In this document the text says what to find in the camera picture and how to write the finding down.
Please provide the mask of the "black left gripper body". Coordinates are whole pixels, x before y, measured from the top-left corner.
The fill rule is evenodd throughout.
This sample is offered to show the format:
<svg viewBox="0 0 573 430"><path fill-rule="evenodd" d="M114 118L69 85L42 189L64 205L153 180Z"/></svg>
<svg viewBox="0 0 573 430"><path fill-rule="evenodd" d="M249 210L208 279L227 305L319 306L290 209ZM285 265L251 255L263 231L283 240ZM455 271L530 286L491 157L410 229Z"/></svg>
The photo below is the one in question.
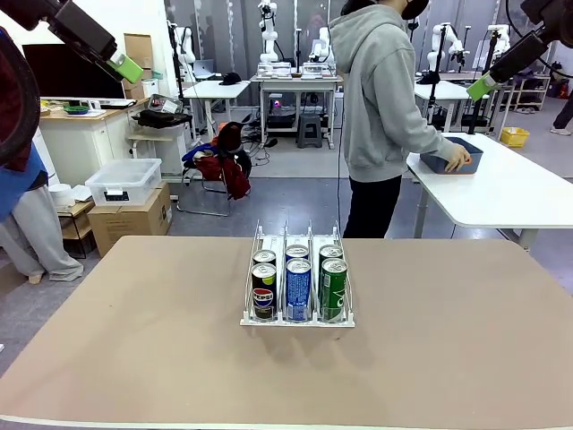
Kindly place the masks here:
<svg viewBox="0 0 573 430"><path fill-rule="evenodd" d="M74 1L58 5L47 23L53 34L90 61L108 61L117 50L115 38Z"/></svg>

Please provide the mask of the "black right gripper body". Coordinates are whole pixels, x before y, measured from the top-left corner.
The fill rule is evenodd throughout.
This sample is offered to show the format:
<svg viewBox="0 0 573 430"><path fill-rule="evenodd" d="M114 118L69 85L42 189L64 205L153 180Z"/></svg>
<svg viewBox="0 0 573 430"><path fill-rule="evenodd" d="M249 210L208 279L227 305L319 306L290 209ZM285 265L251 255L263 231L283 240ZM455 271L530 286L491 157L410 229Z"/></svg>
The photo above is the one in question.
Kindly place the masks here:
<svg viewBox="0 0 573 430"><path fill-rule="evenodd" d="M547 42L535 33L528 33L491 66L489 76L496 83L506 82L534 63L548 48Z"/></svg>

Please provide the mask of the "person's right hand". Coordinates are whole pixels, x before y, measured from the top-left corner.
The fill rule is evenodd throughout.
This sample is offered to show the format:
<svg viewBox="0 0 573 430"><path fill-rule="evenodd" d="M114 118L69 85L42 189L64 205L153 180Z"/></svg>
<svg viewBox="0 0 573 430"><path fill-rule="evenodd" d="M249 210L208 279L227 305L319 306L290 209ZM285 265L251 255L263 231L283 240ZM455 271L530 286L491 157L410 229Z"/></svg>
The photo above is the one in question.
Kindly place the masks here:
<svg viewBox="0 0 573 430"><path fill-rule="evenodd" d="M459 171L468 161L471 160L470 154L466 148L460 144L454 143L447 157L448 164L445 167L446 173Z"/></svg>

